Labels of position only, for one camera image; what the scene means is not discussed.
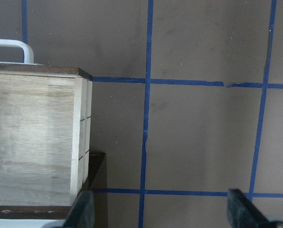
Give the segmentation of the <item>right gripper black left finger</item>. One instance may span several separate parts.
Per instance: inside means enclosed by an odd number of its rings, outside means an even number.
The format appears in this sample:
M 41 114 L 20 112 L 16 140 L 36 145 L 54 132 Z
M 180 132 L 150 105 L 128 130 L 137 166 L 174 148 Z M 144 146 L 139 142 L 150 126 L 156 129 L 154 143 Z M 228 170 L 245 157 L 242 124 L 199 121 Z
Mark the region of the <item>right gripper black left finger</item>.
M 83 191 L 73 204 L 65 222 L 65 228 L 93 228 L 95 224 L 94 194 Z

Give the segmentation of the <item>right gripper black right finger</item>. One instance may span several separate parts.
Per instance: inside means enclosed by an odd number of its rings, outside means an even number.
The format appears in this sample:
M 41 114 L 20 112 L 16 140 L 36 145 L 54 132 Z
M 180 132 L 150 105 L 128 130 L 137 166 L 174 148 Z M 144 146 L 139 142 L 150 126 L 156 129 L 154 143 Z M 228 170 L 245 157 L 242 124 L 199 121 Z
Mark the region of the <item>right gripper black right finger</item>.
M 227 220 L 233 228 L 283 228 L 283 220 L 268 219 L 239 189 L 227 192 Z

